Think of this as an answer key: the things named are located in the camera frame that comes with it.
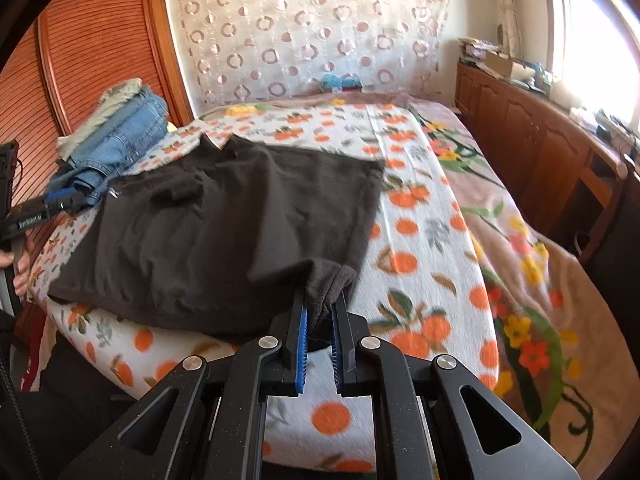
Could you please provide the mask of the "person's left hand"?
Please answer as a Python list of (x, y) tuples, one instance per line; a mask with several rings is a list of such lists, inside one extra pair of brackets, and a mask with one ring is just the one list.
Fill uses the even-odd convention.
[(0, 250), (0, 266), (2, 269), (8, 266), (14, 266), (14, 280), (13, 286), (15, 293), (19, 297), (23, 297), (28, 289), (30, 268), (32, 267), (32, 260), (30, 260), (30, 250), (32, 249), (32, 242), (28, 237), (24, 238), (24, 245), (21, 257), (16, 260), (13, 252), (5, 252)]

